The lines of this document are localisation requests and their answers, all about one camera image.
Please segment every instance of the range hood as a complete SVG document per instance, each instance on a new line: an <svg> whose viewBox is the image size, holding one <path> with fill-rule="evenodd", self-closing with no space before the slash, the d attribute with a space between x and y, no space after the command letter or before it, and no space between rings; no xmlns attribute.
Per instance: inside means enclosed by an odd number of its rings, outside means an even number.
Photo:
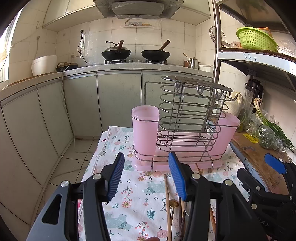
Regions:
<svg viewBox="0 0 296 241"><path fill-rule="evenodd" d="M105 18L171 18L181 7L183 0L94 0Z"/></svg>

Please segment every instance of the silver bolt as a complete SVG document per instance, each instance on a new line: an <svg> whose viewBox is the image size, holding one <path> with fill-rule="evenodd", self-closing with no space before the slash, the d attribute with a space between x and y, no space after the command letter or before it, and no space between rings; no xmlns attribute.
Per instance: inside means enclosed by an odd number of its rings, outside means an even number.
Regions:
<svg viewBox="0 0 296 241"><path fill-rule="evenodd" d="M61 186L64 188L69 185L68 181L62 181Z"/></svg>
<svg viewBox="0 0 296 241"><path fill-rule="evenodd" d="M96 173L95 175L93 175L93 179L94 179L94 180L99 180L99 179L101 179L101 178L102 178L102 175L99 174L99 173Z"/></svg>
<svg viewBox="0 0 296 241"><path fill-rule="evenodd" d="M200 175L198 173L196 173L196 172L193 173L191 176L192 176L193 179L200 179Z"/></svg>
<svg viewBox="0 0 296 241"><path fill-rule="evenodd" d="M225 184L227 186L231 186L233 184L233 182L231 180L227 179L227 180L225 180Z"/></svg>

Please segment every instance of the floral tablecloth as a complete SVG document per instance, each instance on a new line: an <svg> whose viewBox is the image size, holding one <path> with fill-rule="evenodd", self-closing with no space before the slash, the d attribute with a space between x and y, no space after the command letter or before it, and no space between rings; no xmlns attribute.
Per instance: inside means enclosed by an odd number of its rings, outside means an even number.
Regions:
<svg viewBox="0 0 296 241"><path fill-rule="evenodd" d="M144 241L148 237L157 236L166 241L166 198L164 174L168 175L168 189L170 199L178 200L178 194L171 173L154 171L150 175L137 171L131 165L133 161L133 129L110 126L104 146L96 151L88 166L82 181L94 173L100 173L102 168L113 163L118 152L125 156L124 170L118 186L116 196L109 203L104 203L104 213L112 241L138 240ZM231 179L244 197L248 193L243 189L242 183L237 179L237 170L244 168L242 162L233 153L228 145L222 157L224 164L215 168L212 173L201 169L202 175L210 181L223 182ZM215 215L215 202L211 200ZM178 210L175 210L172 224L172 239L178 240L179 220ZM79 240L86 241L83 219L83 201L79 203L78 210ZM210 224L209 240L214 241L213 228Z"/></svg>

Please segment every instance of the black cable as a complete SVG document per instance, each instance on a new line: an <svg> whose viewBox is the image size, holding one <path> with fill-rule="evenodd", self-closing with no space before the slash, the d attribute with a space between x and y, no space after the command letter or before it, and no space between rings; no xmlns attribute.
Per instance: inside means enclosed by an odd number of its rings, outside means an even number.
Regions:
<svg viewBox="0 0 296 241"><path fill-rule="evenodd" d="M82 32L83 32L83 30L80 30L80 32L81 32L81 39L80 39L80 42L79 42L79 44L78 44L77 51L78 51L78 53L80 53L80 56L82 56L84 62L86 63L86 66L88 66L88 64L87 64L87 62L86 62L86 60L85 60L85 58L83 57L82 53L79 51L79 45L81 44L81 41L82 41Z"/></svg>

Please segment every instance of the frying pan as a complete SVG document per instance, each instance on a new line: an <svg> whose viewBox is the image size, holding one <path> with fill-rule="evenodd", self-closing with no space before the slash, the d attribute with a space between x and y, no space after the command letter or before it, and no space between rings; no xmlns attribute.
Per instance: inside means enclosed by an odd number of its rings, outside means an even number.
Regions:
<svg viewBox="0 0 296 241"><path fill-rule="evenodd" d="M115 46L107 48L104 52L102 52L102 56L104 57L104 59L108 61L126 59L131 54L131 51L125 47L122 47L122 45L123 45L123 40L121 40L118 44L115 44Z"/></svg>
<svg viewBox="0 0 296 241"><path fill-rule="evenodd" d="M165 41L163 46L159 50L143 50L142 56L151 61L164 61L170 57L169 52L163 51L163 49L170 44L170 40Z"/></svg>

